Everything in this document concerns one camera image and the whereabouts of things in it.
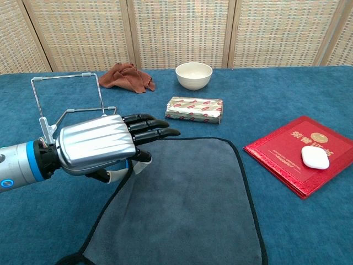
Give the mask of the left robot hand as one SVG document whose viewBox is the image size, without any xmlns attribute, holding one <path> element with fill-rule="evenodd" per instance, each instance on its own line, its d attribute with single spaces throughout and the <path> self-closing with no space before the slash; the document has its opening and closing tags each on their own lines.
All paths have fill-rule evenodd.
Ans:
<svg viewBox="0 0 353 265">
<path fill-rule="evenodd" d="M 179 136 L 166 121 L 149 114 L 109 115 L 64 127 L 54 144 L 37 140 L 28 146 L 27 156 L 33 174 L 49 179 L 62 168 L 73 176 L 85 175 L 103 183 L 120 178 L 106 168 L 121 160 L 136 161 L 140 173 L 152 161 L 152 155 L 139 148 L 168 136 Z"/>
</svg>

